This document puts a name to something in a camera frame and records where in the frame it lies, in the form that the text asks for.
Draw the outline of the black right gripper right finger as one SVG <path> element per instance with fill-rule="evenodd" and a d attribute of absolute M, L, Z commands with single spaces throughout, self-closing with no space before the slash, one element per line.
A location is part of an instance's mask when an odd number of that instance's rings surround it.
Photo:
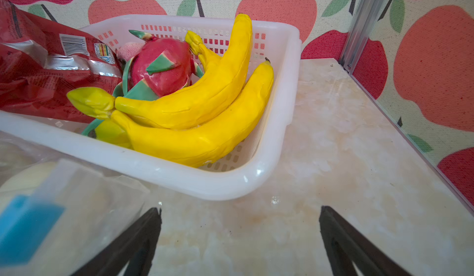
<path fill-rule="evenodd" d="M 377 248 L 344 217 L 322 206 L 320 231 L 335 276 L 408 276 L 401 266 Z"/>

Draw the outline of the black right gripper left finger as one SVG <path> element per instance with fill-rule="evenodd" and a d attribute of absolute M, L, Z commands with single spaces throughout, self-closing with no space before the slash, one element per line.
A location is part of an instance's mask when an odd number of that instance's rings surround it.
<path fill-rule="evenodd" d="M 162 210 L 150 208 L 75 276 L 146 276 L 152 267 L 162 225 Z"/>

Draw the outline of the clear blue zip-top bag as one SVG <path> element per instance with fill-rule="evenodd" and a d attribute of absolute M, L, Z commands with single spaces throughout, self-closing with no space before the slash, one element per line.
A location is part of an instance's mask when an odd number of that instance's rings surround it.
<path fill-rule="evenodd" d="M 57 162 L 29 196 L 1 212 L 1 274 L 68 276 L 137 220 L 149 190 L 109 169 L 1 134 L 1 185 L 43 162 Z"/>

